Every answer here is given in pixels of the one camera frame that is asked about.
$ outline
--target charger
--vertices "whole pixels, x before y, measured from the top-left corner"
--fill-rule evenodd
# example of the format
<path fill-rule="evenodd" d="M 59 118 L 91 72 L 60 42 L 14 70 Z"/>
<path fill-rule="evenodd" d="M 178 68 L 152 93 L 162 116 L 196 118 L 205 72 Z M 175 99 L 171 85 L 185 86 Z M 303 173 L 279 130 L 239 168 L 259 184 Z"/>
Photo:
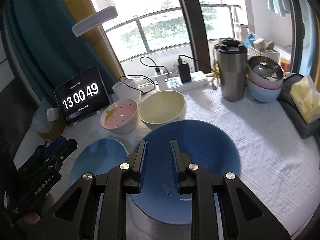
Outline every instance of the charger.
<path fill-rule="evenodd" d="M 158 83 L 158 86 L 159 86 L 159 89 L 160 90 L 167 90 L 168 89 L 168 86 L 167 86 L 167 83 L 165 81 L 165 78 L 164 78 L 164 73 L 161 69 L 156 68 L 156 71 L 155 71 L 155 78 L 156 78 L 156 81 Z"/>
<path fill-rule="evenodd" d="M 180 56 L 178 58 L 178 69 L 179 69 L 179 74 L 180 74 L 180 79 L 182 84 L 190 82 L 191 75 L 190 75 L 189 64 L 186 61 L 182 61 Z"/>

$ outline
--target power strip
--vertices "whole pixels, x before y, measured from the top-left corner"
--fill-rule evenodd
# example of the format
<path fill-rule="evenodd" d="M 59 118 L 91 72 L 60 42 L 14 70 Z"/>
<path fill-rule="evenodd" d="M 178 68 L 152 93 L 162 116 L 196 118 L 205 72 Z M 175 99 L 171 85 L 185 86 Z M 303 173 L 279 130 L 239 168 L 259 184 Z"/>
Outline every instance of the power strip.
<path fill-rule="evenodd" d="M 194 88 L 204 87 L 208 84 L 207 77 L 202 71 L 190 73 L 191 82 L 182 84 L 180 77 L 169 78 L 166 82 L 167 90 L 184 92 Z"/>

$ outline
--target pink bowl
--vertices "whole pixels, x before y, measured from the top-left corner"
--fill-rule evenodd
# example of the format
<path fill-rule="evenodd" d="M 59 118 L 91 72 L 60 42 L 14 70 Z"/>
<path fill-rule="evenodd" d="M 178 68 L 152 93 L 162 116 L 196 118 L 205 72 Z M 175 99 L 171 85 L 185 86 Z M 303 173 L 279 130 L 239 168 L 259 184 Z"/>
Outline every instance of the pink bowl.
<path fill-rule="evenodd" d="M 259 62 L 267 63 L 275 71 L 279 79 L 275 81 L 271 81 L 256 74 L 253 71 L 253 68 L 257 64 L 259 64 Z M 284 72 L 283 72 L 283 69 L 279 66 L 279 64 L 276 63 L 274 60 L 271 60 L 270 58 L 261 57 L 261 56 L 254 56 L 249 59 L 248 76 L 249 76 L 249 79 L 259 87 L 262 87 L 265 89 L 272 89 L 272 90 L 279 89 L 282 86 L 282 83 L 284 80 Z"/>
<path fill-rule="evenodd" d="M 103 128 L 115 134 L 131 132 L 138 121 L 138 104 L 133 99 L 121 99 L 110 105 L 102 114 Z"/>

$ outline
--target snack package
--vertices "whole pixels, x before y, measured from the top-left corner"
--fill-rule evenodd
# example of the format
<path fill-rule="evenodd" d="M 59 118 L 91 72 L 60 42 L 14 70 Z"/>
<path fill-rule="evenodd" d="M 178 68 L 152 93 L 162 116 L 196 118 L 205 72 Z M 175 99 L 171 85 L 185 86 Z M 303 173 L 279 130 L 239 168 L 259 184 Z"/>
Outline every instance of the snack package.
<path fill-rule="evenodd" d="M 264 39 L 263 38 L 259 38 L 259 39 L 255 40 L 254 42 L 252 42 L 252 44 L 253 44 L 253 47 L 255 49 L 257 49 L 258 51 L 264 51 L 265 50 L 264 49 L 265 45 L 264 45 Z"/>
<path fill-rule="evenodd" d="M 297 106 L 306 124 L 320 118 L 320 94 L 310 77 L 307 75 L 292 85 L 290 96 Z"/>

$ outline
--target large blue bowl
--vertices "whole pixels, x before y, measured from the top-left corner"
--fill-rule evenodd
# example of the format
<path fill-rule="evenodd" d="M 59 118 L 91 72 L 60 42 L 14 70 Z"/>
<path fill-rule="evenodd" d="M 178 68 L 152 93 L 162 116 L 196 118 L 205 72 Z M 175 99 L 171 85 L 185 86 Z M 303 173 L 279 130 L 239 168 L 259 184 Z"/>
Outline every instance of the large blue bowl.
<path fill-rule="evenodd" d="M 181 152 L 209 172 L 240 175 L 238 150 L 230 137 L 207 122 L 182 120 L 159 126 L 144 138 L 148 160 L 142 192 L 131 195 L 147 216 L 167 224 L 191 223 L 191 195 L 179 195 L 173 183 L 170 141 L 178 141 Z"/>
<path fill-rule="evenodd" d="M 90 144 L 77 158 L 72 167 L 69 185 L 73 185 L 86 172 L 100 175 L 114 166 L 125 163 L 128 151 L 121 142 L 103 138 Z"/>

